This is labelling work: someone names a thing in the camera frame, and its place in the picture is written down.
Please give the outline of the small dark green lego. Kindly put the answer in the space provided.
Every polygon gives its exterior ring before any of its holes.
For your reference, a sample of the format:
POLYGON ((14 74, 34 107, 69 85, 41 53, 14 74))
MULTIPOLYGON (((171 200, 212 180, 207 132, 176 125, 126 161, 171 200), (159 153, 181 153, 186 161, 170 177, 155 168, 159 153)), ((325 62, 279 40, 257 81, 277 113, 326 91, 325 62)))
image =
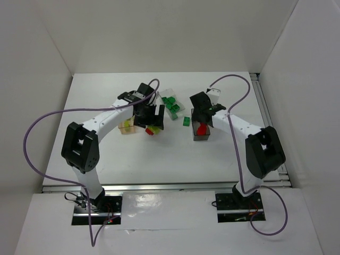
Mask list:
POLYGON ((167 98, 169 104, 173 104, 176 102, 176 99, 174 97, 167 98))

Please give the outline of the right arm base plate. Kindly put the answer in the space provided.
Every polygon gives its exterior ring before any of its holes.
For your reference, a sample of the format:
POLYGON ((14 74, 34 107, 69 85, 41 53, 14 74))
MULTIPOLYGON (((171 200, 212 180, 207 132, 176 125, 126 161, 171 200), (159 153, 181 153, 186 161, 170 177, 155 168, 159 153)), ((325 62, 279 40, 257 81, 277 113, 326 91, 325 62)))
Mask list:
POLYGON ((216 193, 215 200, 211 205, 217 210, 219 223, 249 222, 252 216, 254 217, 253 221, 266 220, 259 192, 241 203, 237 203, 231 193, 216 193))

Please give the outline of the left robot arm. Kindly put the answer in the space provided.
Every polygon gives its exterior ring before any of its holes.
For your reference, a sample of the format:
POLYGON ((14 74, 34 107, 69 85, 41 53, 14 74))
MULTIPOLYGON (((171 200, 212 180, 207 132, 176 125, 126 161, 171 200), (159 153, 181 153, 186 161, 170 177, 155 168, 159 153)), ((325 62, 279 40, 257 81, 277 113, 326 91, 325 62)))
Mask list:
POLYGON ((120 94, 104 111, 81 124, 72 122, 66 129, 61 155, 72 167, 78 182, 83 186, 81 194, 95 207, 100 207, 105 197, 96 166, 99 163, 99 144, 102 139, 124 121, 133 118, 133 125, 164 129, 165 106, 157 106, 156 90, 141 83, 137 90, 120 94))

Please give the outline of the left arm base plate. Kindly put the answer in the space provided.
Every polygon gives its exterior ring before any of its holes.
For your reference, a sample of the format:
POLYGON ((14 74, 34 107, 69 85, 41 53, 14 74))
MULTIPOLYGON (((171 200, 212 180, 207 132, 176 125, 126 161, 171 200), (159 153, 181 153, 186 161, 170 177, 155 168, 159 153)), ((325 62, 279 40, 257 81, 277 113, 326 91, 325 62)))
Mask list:
MULTIPOLYGON (((88 225, 88 203, 81 194, 66 192, 64 199, 74 203, 72 226, 88 225)), ((103 198, 98 207, 91 205, 91 222, 93 225, 102 225, 104 222, 107 225, 121 224, 123 196, 121 194, 107 195, 103 198)))

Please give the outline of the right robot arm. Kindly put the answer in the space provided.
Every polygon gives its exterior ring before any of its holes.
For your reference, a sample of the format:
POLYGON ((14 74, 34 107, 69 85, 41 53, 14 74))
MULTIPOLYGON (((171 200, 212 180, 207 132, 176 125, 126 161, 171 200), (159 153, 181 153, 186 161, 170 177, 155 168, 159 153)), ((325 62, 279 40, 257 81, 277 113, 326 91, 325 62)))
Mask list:
POLYGON ((253 125, 211 99, 203 91, 190 97, 192 119, 232 136, 240 177, 233 193, 247 198, 260 188, 270 172, 286 162, 281 141, 272 126, 253 125))

